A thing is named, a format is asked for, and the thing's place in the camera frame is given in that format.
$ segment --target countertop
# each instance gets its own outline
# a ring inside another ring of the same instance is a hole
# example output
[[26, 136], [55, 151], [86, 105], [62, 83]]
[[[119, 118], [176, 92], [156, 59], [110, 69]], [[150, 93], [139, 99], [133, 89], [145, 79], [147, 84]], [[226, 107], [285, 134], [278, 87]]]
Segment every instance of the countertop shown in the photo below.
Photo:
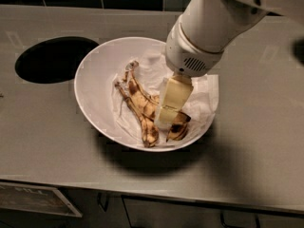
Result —
[[165, 41], [175, 12], [0, 6], [0, 180], [284, 209], [304, 214], [304, 27], [265, 17], [225, 50], [207, 133], [168, 153], [118, 145], [90, 125], [73, 80], [19, 78], [39, 42], [82, 36]]

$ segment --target cabinet handle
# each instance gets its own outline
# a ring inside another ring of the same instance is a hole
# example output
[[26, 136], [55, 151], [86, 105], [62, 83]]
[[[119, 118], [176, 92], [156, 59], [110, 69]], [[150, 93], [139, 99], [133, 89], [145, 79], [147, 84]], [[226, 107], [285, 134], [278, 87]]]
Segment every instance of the cabinet handle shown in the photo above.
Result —
[[[232, 225], [226, 224], [225, 219], [224, 219], [224, 214], [222, 212], [220, 212], [220, 222], [221, 222], [222, 227], [224, 227], [224, 228], [243, 228], [243, 227], [239, 227], [239, 226], [232, 226]], [[256, 228], [260, 228], [259, 220], [258, 220], [257, 216], [256, 216]]]
[[102, 193], [98, 193], [97, 195], [97, 204], [98, 206], [100, 206], [100, 208], [106, 212], [107, 211], [107, 207], [108, 207], [108, 201], [109, 201], [109, 195], [105, 194], [105, 202], [104, 204], [102, 203]]

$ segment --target food waste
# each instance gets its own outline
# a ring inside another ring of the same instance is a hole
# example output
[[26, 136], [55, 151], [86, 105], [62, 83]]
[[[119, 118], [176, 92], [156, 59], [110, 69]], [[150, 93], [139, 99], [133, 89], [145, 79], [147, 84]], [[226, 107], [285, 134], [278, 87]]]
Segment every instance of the food waste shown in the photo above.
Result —
[[[138, 119], [142, 129], [144, 147], [154, 147], [160, 136], [160, 130], [155, 126], [155, 111], [159, 104], [159, 95], [148, 94], [135, 78], [134, 70], [139, 66], [137, 61], [129, 63], [125, 68], [124, 76], [115, 83], [115, 87], [123, 96], [128, 108]], [[191, 117], [179, 111], [171, 127], [167, 130], [166, 141], [182, 140], [188, 131]]]

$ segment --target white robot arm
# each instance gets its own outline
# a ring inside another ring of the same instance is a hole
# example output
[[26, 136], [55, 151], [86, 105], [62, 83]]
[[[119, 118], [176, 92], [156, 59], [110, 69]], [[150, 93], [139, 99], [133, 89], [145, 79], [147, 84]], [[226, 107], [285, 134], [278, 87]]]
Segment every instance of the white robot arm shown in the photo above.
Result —
[[166, 63], [174, 76], [161, 90], [156, 124], [172, 123], [191, 94], [191, 78], [206, 74], [239, 34], [269, 11], [304, 24], [303, 8], [304, 0], [191, 0], [167, 38]]

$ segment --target crumpled paper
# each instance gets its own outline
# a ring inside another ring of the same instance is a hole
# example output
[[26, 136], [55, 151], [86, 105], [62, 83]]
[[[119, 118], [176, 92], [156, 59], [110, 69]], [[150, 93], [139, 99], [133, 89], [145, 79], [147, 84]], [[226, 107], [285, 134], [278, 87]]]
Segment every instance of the crumpled paper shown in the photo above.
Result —
[[[133, 60], [138, 61], [140, 64], [134, 72], [142, 88], [150, 95], [159, 94], [163, 78], [169, 78], [173, 75], [173, 72], [165, 63], [163, 52], [148, 50], [139, 58], [130, 58], [128, 62], [125, 62], [125, 65]], [[114, 86], [123, 76], [124, 67], [113, 79], [112, 103], [114, 119], [123, 131], [136, 141], [136, 145], [142, 145], [143, 147], [141, 125], [134, 113], [127, 107], [119, 90]], [[169, 140], [167, 142], [167, 130], [160, 129], [160, 137], [156, 147], [191, 143], [194, 139], [202, 136], [211, 124], [210, 121], [213, 121], [219, 103], [218, 75], [204, 75], [192, 78], [192, 83], [194, 90], [182, 108], [182, 111], [191, 117], [187, 135], [181, 141]]]

